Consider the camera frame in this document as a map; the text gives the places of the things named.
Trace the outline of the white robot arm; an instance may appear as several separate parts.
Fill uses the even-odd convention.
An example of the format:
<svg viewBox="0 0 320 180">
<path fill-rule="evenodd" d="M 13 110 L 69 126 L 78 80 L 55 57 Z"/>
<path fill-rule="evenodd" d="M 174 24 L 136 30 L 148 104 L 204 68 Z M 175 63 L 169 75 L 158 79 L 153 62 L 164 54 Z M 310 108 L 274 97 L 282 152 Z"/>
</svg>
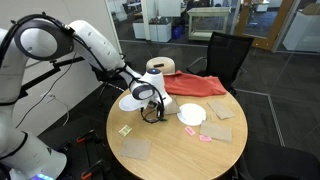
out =
<svg viewBox="0 0 320 180">
<path fill-rule="evenodd" d="M 67 165 L 67 157 L 29 132 L 12 124 L 15 104 L 27 90 L 64 65 L 86 61 L 96 71 L 121 76 L 137 109 L 155 104 L 156 116 L 164 119 L 170 101 L 162 73 L 150 69 L 141 75 L 130 68 L 108 39 L 84 20 L 64 24 L 46 13 L 31 14 L 1 31 L 0 46 L 0 162 L 6 180 L 56 180 Z"/>
</svg>

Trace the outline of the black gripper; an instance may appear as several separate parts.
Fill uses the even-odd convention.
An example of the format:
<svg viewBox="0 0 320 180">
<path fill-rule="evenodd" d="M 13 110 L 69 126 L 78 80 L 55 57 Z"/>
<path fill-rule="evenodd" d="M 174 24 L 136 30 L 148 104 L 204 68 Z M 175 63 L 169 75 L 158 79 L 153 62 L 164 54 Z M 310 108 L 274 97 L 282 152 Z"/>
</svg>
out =
<svg viewBox="0 0 320 180">
<path fill-rule="evenodd" d="M 160 115 L 163 115 L 165 111 L 165 105 L 162 100 L 147 100 L 146 104 L 141 108 L 141 111 L 147 108 L 154 108 Z"/>
</svg>

